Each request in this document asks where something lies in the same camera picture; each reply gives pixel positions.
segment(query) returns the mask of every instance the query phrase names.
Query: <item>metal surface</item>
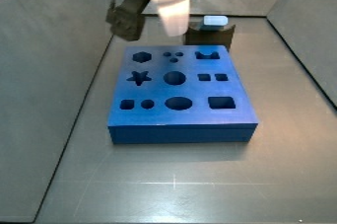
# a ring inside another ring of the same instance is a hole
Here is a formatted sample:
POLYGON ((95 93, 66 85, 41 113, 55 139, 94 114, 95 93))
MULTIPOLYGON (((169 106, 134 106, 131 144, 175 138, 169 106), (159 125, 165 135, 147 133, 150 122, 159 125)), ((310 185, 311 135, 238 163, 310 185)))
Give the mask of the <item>metal surface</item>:
POLYGON ((113 146, 106 129, 126 45, 181 44, 158 19, 114 39, 37 223, 337 222, 337 115, 263 19, 230 56, 260 124, 249 143, 113 146))
POLYGON ((335 0, 278 0, 268 13, 290 49, 337 106, 335 0))
POLYGON ((107 0, 0 0, 0 221, 31 222, 110 34, 107 0))

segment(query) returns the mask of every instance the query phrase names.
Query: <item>circular hole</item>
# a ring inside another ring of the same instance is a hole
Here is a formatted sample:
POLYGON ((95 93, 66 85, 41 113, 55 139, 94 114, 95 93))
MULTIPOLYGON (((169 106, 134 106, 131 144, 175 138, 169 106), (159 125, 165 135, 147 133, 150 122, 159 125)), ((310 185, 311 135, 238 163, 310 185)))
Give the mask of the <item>circular hole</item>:
POLYGON ((143 100, 141 106, 145 110, 149 110, 154 106, 154 102, 151 100, 143 100))
POLYGON ((163 80, 169 85, 178 86, 185 81, 185 75, 178 71, 171 71, 165 74, 163 80))
POLYGON ((173 97, 165 101, 165 106, 170 110, 187 110, 191 107, 191 100, 185 97, 173 97))
POLYGON ((177 58, 171 58, 169 62, 178 62, 177 58))

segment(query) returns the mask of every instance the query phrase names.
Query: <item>gray wall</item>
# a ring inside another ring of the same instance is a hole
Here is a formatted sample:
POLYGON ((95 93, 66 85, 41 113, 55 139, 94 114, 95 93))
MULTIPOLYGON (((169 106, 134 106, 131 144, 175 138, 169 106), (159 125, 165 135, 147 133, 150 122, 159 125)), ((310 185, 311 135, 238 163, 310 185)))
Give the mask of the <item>gray wall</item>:
POLYGON ((107 0, 0 0, 0 221, 34 219, 110 34, 107 0))
POLYGON ((267 18, 337 106, 337 1, 278 0, 267 18))

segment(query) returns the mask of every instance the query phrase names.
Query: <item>star-shaped hole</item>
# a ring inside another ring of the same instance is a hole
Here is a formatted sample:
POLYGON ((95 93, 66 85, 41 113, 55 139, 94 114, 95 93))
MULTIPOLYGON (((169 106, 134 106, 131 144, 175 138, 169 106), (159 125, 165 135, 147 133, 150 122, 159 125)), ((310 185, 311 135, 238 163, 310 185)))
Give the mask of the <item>star-shaped hole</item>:
POLYGON ((147 77, 149 71, 143 72, 131 72, 131 77, 127 78, 127 81, 134 81, 137 86, 141 86, 145 81, 151 81, 151 78, 147 77))

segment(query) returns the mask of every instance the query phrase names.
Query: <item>blue block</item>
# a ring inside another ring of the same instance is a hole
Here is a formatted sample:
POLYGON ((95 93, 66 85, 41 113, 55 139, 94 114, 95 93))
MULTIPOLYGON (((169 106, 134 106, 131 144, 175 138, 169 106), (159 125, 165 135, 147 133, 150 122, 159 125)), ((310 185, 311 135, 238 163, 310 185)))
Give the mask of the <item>blue block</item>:
POLYGON ((223 46, 126 47, 107 119, 114 143, 249 141, 256 125, 223 46))

